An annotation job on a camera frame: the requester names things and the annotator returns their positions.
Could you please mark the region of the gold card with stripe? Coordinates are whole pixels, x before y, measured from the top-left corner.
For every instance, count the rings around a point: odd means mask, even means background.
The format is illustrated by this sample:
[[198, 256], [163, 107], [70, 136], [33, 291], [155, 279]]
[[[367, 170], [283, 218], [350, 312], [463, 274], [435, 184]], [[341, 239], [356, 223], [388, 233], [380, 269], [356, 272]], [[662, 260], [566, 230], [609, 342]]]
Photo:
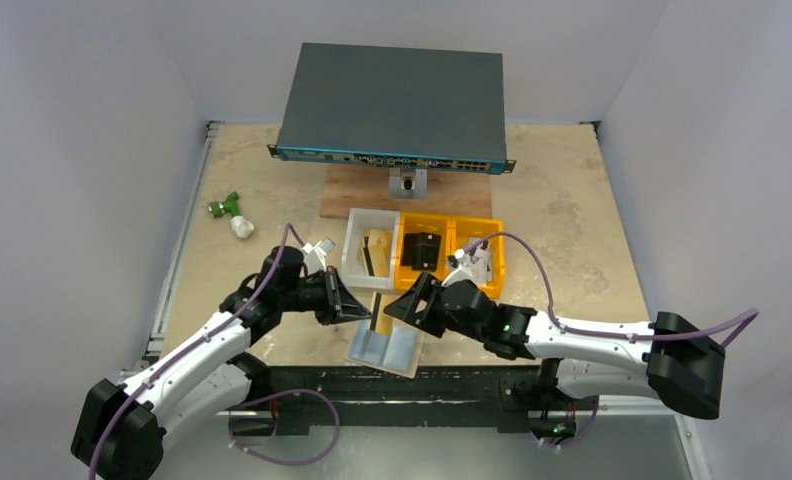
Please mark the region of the gold card with stripe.
[[384, 308], [396, 300], [396, 296], [375, 292], [371, 300], [372, 317], [369, 329], [383, 336], [390, 336], [393, 331], [393, 317], [384, 312]]

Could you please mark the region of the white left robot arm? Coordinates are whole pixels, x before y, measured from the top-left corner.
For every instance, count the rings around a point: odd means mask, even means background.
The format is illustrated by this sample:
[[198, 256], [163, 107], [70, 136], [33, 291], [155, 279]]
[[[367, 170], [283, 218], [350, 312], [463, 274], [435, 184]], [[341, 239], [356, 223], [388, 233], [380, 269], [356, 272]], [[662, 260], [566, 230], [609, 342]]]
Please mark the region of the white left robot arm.
[[324, 326], [372, 316], [335, 267], [312, 266], [312, 253], [275, 247], [184, 343], [126, 380], [90, 388], [70, 452], [91, 478], [150, 478], [177, 440], [226, 409], [265, 406], [277, 419], [282, 394], [249, 348], [286, 313], [309, 312]]

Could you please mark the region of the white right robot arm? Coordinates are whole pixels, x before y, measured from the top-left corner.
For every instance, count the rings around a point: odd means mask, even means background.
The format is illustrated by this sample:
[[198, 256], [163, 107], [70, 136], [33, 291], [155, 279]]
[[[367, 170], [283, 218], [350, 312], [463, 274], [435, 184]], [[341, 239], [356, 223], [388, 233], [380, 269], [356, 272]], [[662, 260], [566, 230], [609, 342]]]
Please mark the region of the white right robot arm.
[[647, 397], [697, 419], [720, 415], [725, 349], [678, 314], [607, 324], [590, 336], [586, 320], [498, 303], [470, 279], [429, 273], [383, 311], [437, 338], [456, 332], [505, 360], [555, 360], [548, 388], [570, 399]]

